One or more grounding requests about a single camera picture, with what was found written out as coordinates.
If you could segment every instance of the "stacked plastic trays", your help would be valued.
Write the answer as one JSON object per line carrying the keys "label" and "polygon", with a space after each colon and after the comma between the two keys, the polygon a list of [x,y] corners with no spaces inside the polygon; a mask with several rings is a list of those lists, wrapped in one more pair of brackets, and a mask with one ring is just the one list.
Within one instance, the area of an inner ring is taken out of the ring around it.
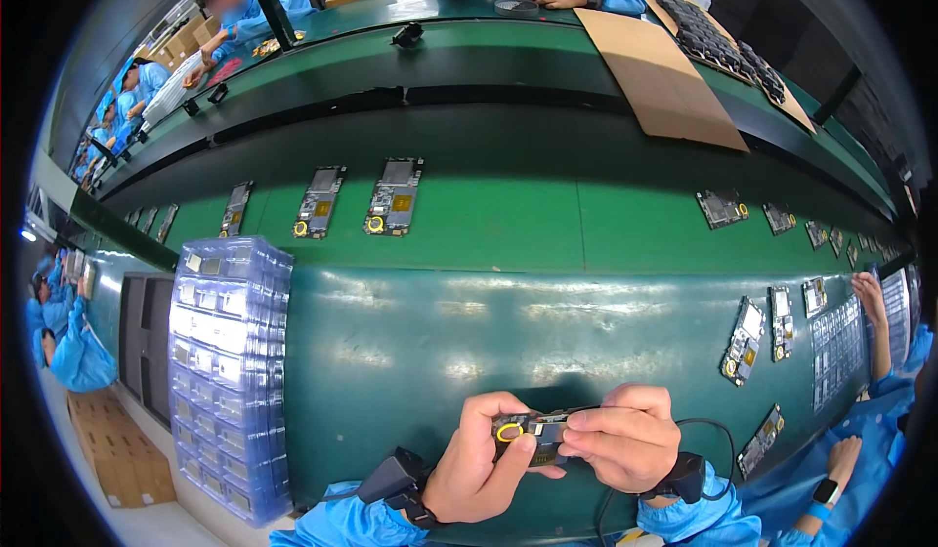
{"label": "stacked plastic trays", "polygon": [[258,528],[293,509],[283,353],[293,258],[259,236],[182,247],[170,308],[179,470]]}

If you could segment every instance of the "black pole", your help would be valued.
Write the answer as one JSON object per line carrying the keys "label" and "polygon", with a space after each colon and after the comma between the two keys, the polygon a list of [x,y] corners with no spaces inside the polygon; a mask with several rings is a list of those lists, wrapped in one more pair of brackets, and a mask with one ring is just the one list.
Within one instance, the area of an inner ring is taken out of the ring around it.
{"label": "black pole", "polygon": [[287,18],[287,12],[280,5],[280,0],[257,0],[261,6],[261,11],[267,18],[267,24],[274,31],[274,36],[280,43],[283,51],[288,51],[297,43],[297,37],[294,35],[293,26]]}
{"label": "black pole", "polygon": [[837,88],[834,89],[834,93],[824,102],[821,107],[814,112],[814,115],[811,116],[815,122],[820,125],[824,125],[824,122],[833,115],[837,108],[840,107],[840,104],[843,103],[843,100],[847,99],[847,95],[853,90],[853,87],[856,86],[856,82],[860,80],[860,70],[856,65],[850,67],[850,71],[847,72],[846,76],[843,77],[843,80],[840,81],[840,84],[837,85]]}
{"label": "black pole", "polygon": [[92,135],[89,134],[89,135],[88,135],[88,140],[91,141],[91,144],[94,145],[95,148],[97,148],[98,150],[100,150],[101,154],[104,155],[104,158],[107,159],[108,163],[109,163],[111,166],[117,166],[117,157],[114,156],[114,153],[111,152],[110,149],[108,149],[106,146],[104,146],[103,144],[101,144],[101,143],[98,141],[98,138],[96,138],[96,137],[94,137],[94,136],[92,136]]}

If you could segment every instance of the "green workbench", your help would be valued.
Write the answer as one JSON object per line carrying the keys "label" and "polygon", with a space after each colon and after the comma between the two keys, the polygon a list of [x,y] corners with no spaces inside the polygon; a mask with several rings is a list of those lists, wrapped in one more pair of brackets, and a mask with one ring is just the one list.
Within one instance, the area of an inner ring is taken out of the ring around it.
{"label": "green workbench", "polygon": [[[725,422],[737,451],[779,402],[786,430],[764,466],[791,455],[847,410],[868,370],[814,414],[800,285],[827,276],[834,306],[847,297],[850,266],[830,245],[815,252],[803,223],[838,225],[844,247],[858,244],[857,231],[882,240],[896,234],[882,213],[892,209],[884,183],[863,154],[823,128],[801,130],[754,87],[698,67],[722,102],[759,110],[773,133],[784,132],[784,146],[759,141],[747,155],[645,136],[630,114],[479,104],[300,121],[157,166],[152,152],[175,135],[240,118],[265,98],[289,106],[373,86],[505,82],[621,96],[572,13],[545,13],[547,24],[501,20],[490,15],[491,1],[363,0],[312,16],[295,25],[307,31],[303,48],[230,78],[218,106],[194,93],[198,118],[179,110],[161,122],[146,145],[131,149],[152,172],[141,168],[149,174],[104,202],[121,217],[160,207],[151,236],[168,204],[179,203],[166,242],[178,251],[217,235],[231,187],[255,181],[242,235],[262,235],[296,260],[284,409],[297,504],[314,504],[328,483],[367,476],[396,445],[436,460],[463,399],[494,389],[550,411],[596,403],[625,381],[666,386],[676,419]],[[410,19],[426,19],[425,33],[419,52],[405,54],[387,44],[388,33]],[[366,236],[371,187],[384,158],[396,156],[426,159],[411,232]],[[314,167],[336,164],[349,170],[328,237],[293,238]],[[842,185],[831,187],[818,169]],[[694,193],[730,187],[750,219],[711,231]],[[772,236],[765,202],[787,203],[797,227]],[[92,236],[79,244],[115,250]],[[100,277],[120,283],[133,259],[105,259]],[[861,253],[861,265],[872,261],[882,257]],[[794,355],[775,363],[761,353],[737,389],[719,363],[738,302],[749,295],[767,310],[772,284],[791,288]],[[93,323],[113,319],[113,296],[96,305]],[[730,475],[720,431],[692,425],[682,447]],[[569,470],[559,482],[528,477],[507,514],[434,537],[462,544],[590,537],[603,488],[584,464]],[[733,477],[739,482],[738,472]],[[606,529],[630,527],[634,516],[635,500],[620,497]]]}

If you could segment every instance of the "yellow ring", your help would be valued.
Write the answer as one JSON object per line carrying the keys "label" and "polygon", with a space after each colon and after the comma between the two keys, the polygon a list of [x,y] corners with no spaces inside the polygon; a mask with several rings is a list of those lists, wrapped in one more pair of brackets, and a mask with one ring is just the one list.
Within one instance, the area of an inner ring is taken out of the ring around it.
{"label": "yellow ring", "polygon": [[518,427],[518,429],[521,430],[521,432],[518,434],[518,436],[521,436],[521,435],[524,433],[524,428],[522,427],[522,424],[520,424],[520,423],[513,423],[513,422],[512,422],[512,423],[505,423],[504,425],[502,425],[501,427],[498,428],[498,431],[495,432],[495,439],[498,439],[498,440],[501,441],[502,443],[511,443],[512,441],[514,441],[515,439],[517,439],[518,437],[515,437],[514,439],[506,439],[505,437],[502,436],[502,432],[504,432],[506,429],[508,429],[508,428],[510,428],[510,427]]}
{"label": "yellow ring", "polygon": [[[373,221],[375,221],[375,220],[378,221],[378,226],[377,226],[377,227],[371,227],[371,222],[373,222]],[[371,219],[369,219],[367,225],[368,225],[369,232],[371,232],[372,234],[380,234],[381,232],[384,231],[384,220],[381,219],[380,217],[378,217],[377,215],[374,216],[374,217],[372,217]]]}

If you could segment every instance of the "black cable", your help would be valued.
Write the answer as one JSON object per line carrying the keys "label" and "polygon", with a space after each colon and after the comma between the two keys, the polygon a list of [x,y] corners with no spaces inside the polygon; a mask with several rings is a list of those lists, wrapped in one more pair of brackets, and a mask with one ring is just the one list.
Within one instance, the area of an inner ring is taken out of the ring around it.
{"label": "black cable", "polygon": [[328,502],[329,500],[342,500],[343,498],[348,498],[349,496],[354,496],[358,494],[358,488],[349,492],[343,492],[342,494],[330,494],[328,496],[323,496],[320,498],[320,502]]}
{"label": "black cable", "polygon": [[730,491],[730,484],[733,483],[733,464],[736,463],[736,446],[733,444],[733,434],[730,433],[730,429],[719,421],[714,421],[712,419],[707,419],[705,417],[696,417],[694,419],[682,419],[681,421],[675,421],[674,424],[680,427],[681,425],[687,425],[690,423],[709,423],[720,427],[723,431],[726,432],[726,436],[730,438],[730,476],[726,481],[726,486],[721,490],[716,496],[708,496],[706,494],[701,494],[701,498],[704,500],[720,500],[727,492]]}
{"label": "black cable", "polygon": [[616,489],[610,488],[609,494],[606,495],[606,501],[602,504],[602,509],[599,511],[599,518],[596,521],[596,535],[599,537],[599,544],[602,547],[606,547],[606,540],[603,538],[602,534],[602,519],[606,516],[606,510],[609,509],[609,505],[613,502],[613,496],[616,495]]}

